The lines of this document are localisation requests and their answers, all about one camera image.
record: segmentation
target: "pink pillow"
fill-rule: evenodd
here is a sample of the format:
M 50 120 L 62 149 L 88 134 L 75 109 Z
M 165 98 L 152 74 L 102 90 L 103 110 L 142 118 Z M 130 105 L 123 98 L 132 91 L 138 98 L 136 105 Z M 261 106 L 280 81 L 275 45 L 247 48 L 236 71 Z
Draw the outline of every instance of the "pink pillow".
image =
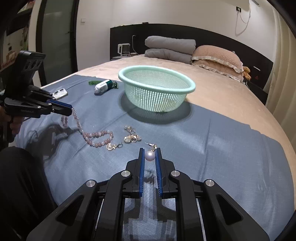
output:
M 233 68 L 236 73 L 244 72 L 242 62 L 239 57 L 229 50 L 211 45 L 199 46 L 192 55 L 192 60 L 211 60 L 229 68 Z
M 234 69 L 210 60 L 194 60 L 193 65 L 225 75 L 239 82 L 244 80 L 241 73 L 236 73 Z

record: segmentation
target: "smartphone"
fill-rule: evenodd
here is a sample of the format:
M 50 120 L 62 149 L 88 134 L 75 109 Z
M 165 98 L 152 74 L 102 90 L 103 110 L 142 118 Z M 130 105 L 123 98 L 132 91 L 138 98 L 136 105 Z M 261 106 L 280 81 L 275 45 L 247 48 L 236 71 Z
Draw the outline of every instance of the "smartphone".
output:
M 68 92 L 65 89 L 60 89 L 52 94 L 52 96 L 56 98 L 56 100 L 61 99 L 67 95 L 68 95 Z

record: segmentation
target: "black headboard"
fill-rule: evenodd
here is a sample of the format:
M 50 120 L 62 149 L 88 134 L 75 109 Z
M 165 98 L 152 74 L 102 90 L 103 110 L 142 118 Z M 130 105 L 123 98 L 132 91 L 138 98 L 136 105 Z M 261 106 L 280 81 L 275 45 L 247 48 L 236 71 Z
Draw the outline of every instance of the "black headboard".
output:
M 251 69 L 252 82 L 261 88 L 265 86 L 273 66 L 272 61 L 256 50 L 224 35 L 200 28 L 158 23 L 144 23 L 111 28 L 110 59 L 118 56 L 118 44 L 129 43 L 131 45 L 131 52 L 133 52 L 133 35 L 136 35 L 134 37 L 134 49 L 138 54 L 145 53 L 148 49 L 148 47 L 145 46 L 145 39 L 153 35 L 176 39 L 195 39 L 196 47 L 201 45 L 214 45 L 230 51 L 235 51 L 244 66 L 248 66 Z

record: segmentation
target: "doorframe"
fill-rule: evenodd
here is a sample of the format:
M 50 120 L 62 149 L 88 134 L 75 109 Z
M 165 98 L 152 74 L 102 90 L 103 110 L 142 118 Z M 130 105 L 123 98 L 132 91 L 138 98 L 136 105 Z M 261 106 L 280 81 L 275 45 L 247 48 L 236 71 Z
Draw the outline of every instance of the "doorframe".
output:
M 42 26 L 44 12 L 46 8 L 47 0 L 42 0 L 39 8 L 36 25 L 36 52 L 42 53 Z M 77 25 L 77 13 L 78 13 L 79 0 L 73 0 L 71 20 L 70 20 L 70 58 L 72 73 L 78 71 L 77 66 L 77 54 L 76 54 L 76 25 Z M 45 86 L 46 82 L 45 71 L 43 62 L 38 70 L 41 86 Z

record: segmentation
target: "person's leg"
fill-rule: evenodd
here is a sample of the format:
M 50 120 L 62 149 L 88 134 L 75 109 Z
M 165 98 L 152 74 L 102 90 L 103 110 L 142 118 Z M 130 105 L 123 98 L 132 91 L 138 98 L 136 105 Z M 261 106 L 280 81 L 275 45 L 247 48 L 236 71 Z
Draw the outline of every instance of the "person's leg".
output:
M 2 150 L 0 222 L 26 238 L 55 208 L 42 165 L 24 149 L 9 147 Z

